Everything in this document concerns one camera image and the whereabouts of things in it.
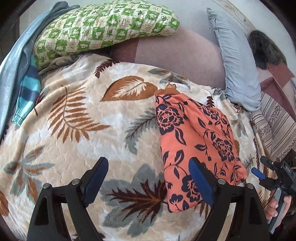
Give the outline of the person's right hand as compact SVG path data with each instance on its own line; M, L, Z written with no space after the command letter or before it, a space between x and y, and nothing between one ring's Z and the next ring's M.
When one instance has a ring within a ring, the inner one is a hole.
M282 221L282 219L287 214L287 212L288 212L288 210L290 208L292 197L290 195L288 195L288 196L285 196L283 198L283 200L284 200L284 203L285 203L285 208L283 210L282 215L280 216L280 222ZM278 202L275 200L274 197L271 197L268 204L267 204L267 207L264 210L265 217L266 217L267 220L271 220L273 217L278 216L278 212L276 210L277 208L278 208Z

